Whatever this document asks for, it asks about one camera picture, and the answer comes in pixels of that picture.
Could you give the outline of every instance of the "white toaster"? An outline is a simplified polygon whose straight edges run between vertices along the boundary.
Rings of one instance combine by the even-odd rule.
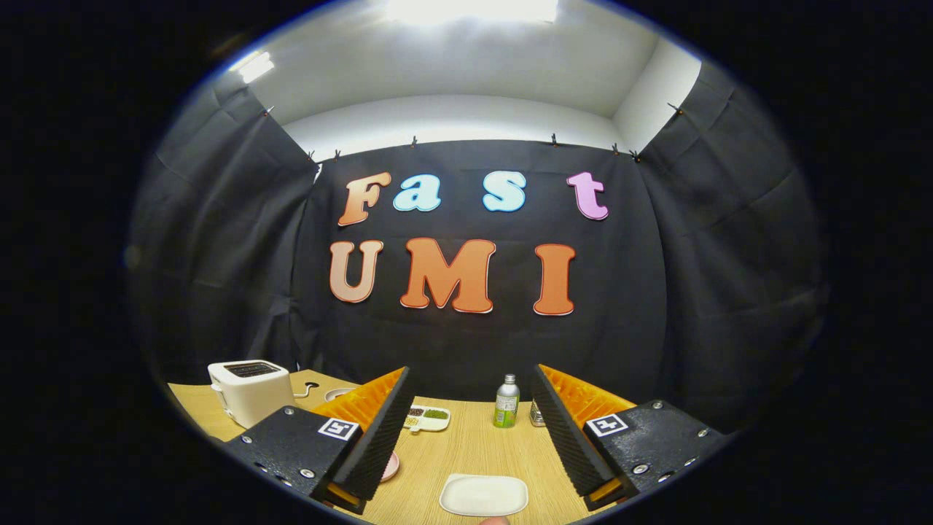
[[[295,403],[288,371],[271,362],[215,362],[208,365],[207,373],[224,412],[246,429]]]

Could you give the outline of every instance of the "blue letter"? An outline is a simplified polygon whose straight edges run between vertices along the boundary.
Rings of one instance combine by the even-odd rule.
[[[431,211],[440,206],[440,179],[433,175],[408,177],[402,181],[402,190],[396,195],[396,200],[392,201],[392,206],[398,211],[412,211],[414,208]]]
[[[489,211],[515,211],[524,206],[524,175],[517,171],[493,171],[482,181],[490,194],[482,197]]]

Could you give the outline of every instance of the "wooden table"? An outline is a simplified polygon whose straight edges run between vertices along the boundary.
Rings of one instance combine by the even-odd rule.
[[[357,386],[302,370],[291,375],[293,391],[303,393],[306,381],[320,384],[311,389],[308,397],[295,400],[295,406],[308,410],[322,404],[329,390]],[[191,418],[209,435],[229,441],[244,431],[224,413],[209,385],[169,384],[169,387]],[[490,392],[490,397],[494,397],[494,392]],[[450,426],[441,432],[401,431],[395,449],[400,468],[376,490],[376,495],[366,505],[363,519],[380,525],[476,525],[483,518],[457,516],[440,507],[440,492],[447,476],[454,473],[508,475],[524,481],[528,486],[528,506],[508,516],[512,525],[564,525],[596,514],[587,511],[582,498],[574,491],[550,442],[548,430],[531,424],[530,401],[519,403],[517,422],[510,429],[493,426],[493,402],[447,401],[420,396],[416,396],[414,402],[447,408],[451,411]]]

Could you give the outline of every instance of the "black curtain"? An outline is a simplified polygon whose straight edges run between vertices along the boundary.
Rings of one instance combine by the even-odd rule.
[[[700,77],[636,162],[606,149],[454,141],[366,151],[317,166],[236,78],[197,93],[154,155],[132,229],[141,341],[173,382],[210,362],[264,358],[364,382],[411,367],[419,395],[489,400],[502,375],[530,392],[538,362],[640,403],[664,397],[730,430],[803,363],[826,302],[820,224],[801,169],[761,104],[720,70]],[[482,205],[486,174],[521,172],[525,203]],[[604,184],[604,220],[566,179]],[[389,172],[369,218],[339,227],[346,184]],[[441,205],[401,212],[402,180],[440,179]],[[414,237],[450,263],[468,239],[496,244],[488,314],[402,306]],[[359,279],[365,240],[384,243],[372,295],[338,300],[329,246]],[[575,311],[534,313],[535,247],[574,248]]]
[[[730,428],[800,373],[829,296],[827,239],[763,104],[704,63],[640,153],[667,277],[658,395]]]
[[[293,251],[317,172],[239,76],[205,85],[151,155],[126,255],[137,340],[176,383],[218,361],[294,369]]]
[[[523,174],[525,201],[518,210],[484,207],[483,180],[497,170]],[[338,226],[347,183],[383,171],[392,181],[366,208],[369,217]],[[604,185],[597,193],[609,210],[604,220],[578,211],[567,178],[584,171]],[[429,212],[396,210],[402,181],[421,174],[440,180],[440,205]],[[293,326],[315,335],[301,346],[307,365],[361,381],[407,364],[419,395],[472,401],[492,399],[506,373],[515,374],[530,395],[532,367],[539,362],[634,399],[655,390],[664,338],[664,262],[648,191],[630,158],[510,140],[400,146],[327,161],[311,195],[292,291],[299,319]],[[494,242],[487,284],[493,310],[469,314],[450,303],[437,308],[430,293],[424,309],[402,306],[411,268],[406,243],[414,237],[437,239],[447,263],[467,240]],[[355,284],[362,266],[358,247],[370,239],[384,244],[372,294],[362,303],[345,303],[329,289],[329,247],[354,243],[347,282]],[[535,248],[544,244],[576,251],[569,268],[574,311],[566,316],[533,310],[541,286]]]

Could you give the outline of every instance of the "bottle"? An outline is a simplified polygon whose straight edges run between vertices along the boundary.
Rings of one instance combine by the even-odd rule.
[[[529,414],[529,419],[531,424],[536,427],[544,426],[544,416],[541,415],[541,411],[537,408],[537,402],[533,399],[531,400],[531,413]]]
[[[519,411],[519,388],[515,375],[506,374],[506,382],[495,393],[495,416],[493,425],[500,429],[515,426],[515,415]]]

